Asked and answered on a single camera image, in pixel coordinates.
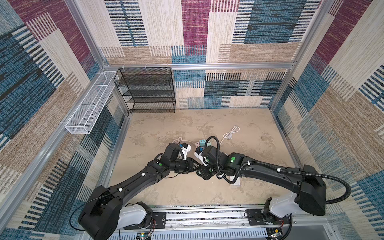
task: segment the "robotic arm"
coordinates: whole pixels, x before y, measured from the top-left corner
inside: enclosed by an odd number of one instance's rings
[[[312,166],[304,165],[302,169],[282,167],[235,152],[227,156],[218,149],[219,146],[197,148],[195,156],[202,161],[201,165],[186,157],[190,150],[189,145],[170,143],[163,154],[157,155],[136,175],[107,189],[103,186],[95,188],[80,213],[79,224],[94,240],[106,240],[117,228],[132,224],[142,228],[149,226],[152,210],[146,204],[138,202],[129,207],[123,207],[123,204],[148,186],[168,176],[170,171],[179,174],[196,171],[197,175],[205,180],[217,175],[228,183],[234,183],[238,177],[252,177],[292,191],[282,198],[267,199],[263,219],[272,223],[286,214],[299,211],[322,216],[325,214],[326,204],[342,201],[351,193],[351,188],[345,181],[318,174]],[[226,176],[234,176],[234,179],[230,181]],[[321,178],[341,182],[346,186],[346,193],[337,199],[326,201],[326,184]]]

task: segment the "white power cord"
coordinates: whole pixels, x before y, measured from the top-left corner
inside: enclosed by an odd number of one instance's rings
[[[183,140],[182,137],[178,137],[177,139],[173,140],[173,143],[176,143],[176,144],[179,144],[179,145],[180,145],[181,143],[183,143],[183,142],[189,142],[189,143],[192,143],[192,146],[195,145],[194,142],[189,141],[189,140]]]
[[[223,139],[221,140],[220,145],[224,141],[224,139],[231,140],[232,134],[239,131],[240,131],[240,127],[235,125],[230,132],[227,132],[226,134],[223,135]]]

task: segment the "black wire mesh shelf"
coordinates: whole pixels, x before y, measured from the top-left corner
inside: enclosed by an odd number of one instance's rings
[[[120,68],[115,81],[131,113],[174,113],[175,89],[170,68]]]

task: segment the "white wire basket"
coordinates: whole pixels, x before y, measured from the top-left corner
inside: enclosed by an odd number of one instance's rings
[[[107,102],[113,88],[114,80],[119,77],[115,71],[102,72],[91,87],[75,113],[70,117],[65,128],[71,134],[89,134]]]

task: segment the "patterned wall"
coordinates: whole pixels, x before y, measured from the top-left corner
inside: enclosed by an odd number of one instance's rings
[[[344,239],[384,239],[384,1],[336,0],[274,110],[302,164],[345,179]],[[328,198],[344,188],[328,181]]]
[[[109,64],[291,61],[321,0],[78,0]]]
[[[95,127],[87,135],[68,133],[27,197],[0,235],[0,240],[74,239],[71,213],[100,185],[117,141],[124,109],[109,97]],[[78,211],[72,223],[77,228]]]
[[[64,0],[0,0],[0,201],[98,71]]]
[[[176,108],[268,108],[286,69],[174,70]]]

